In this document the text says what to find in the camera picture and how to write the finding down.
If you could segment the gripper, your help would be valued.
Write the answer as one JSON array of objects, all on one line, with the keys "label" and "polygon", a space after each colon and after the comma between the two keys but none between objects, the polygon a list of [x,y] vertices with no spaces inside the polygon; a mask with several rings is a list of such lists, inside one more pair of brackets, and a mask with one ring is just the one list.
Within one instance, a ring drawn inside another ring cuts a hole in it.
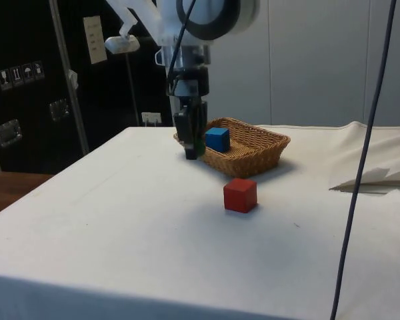
[{"label": "gripper", "polygon": [[[204,97],[209,94],[209,70],[206,67],[196,69],[177,70],[174,85],[176,97]],[[198,98],[197,128],[193,123],[192,108],[183,106],[173,116],[178,139],[183,143],[187,160],[197,159],[197,140],[202,140],[207,126],[207,102]]]}]

